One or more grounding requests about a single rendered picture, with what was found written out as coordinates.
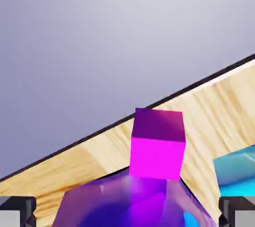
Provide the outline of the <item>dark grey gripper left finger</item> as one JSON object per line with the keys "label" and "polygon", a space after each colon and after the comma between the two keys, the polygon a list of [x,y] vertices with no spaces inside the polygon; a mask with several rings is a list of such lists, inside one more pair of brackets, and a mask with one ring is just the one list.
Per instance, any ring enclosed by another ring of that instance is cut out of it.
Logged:
{"label": "dark grey gripper left finger", "polygon": [[36,227],[36,198],[34,196],[1,196],[0,212],[18,213],[17,227]]}

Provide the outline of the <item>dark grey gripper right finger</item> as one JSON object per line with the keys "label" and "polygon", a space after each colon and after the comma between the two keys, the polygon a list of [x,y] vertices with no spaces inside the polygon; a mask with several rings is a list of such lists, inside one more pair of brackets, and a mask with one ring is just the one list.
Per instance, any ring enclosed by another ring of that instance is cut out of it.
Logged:
{"label": "dark grey gripper right finger", "polygon": [[255,227],[255,204],[245,197],[220,197],[219,227]]}

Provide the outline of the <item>large cyan box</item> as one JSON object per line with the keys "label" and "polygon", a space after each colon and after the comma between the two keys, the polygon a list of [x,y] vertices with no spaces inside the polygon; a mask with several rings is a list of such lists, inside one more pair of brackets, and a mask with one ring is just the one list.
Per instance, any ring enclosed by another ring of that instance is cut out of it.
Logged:
{"label": "large cyan box", "polygon": [[255,145],[213,160],[222,197],[255,197]]}

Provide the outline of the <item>small magenta cube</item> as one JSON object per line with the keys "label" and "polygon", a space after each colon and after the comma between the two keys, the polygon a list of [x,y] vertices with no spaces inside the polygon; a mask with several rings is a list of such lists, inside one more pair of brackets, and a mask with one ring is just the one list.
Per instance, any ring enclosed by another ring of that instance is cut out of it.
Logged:
{"label": "small magenta cube", "polygon": [[182,112],[136,108],[130,143],[131,175],[178,180],[185,147]]}

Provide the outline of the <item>large purple box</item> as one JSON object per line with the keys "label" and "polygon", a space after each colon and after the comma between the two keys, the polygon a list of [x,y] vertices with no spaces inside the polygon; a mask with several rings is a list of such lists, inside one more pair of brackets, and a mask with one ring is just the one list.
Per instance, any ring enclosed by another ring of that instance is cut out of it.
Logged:
{"label": "large purple box", "polygon": [[182,180],[124,170],[67,191],[52,227],[216,227]]}

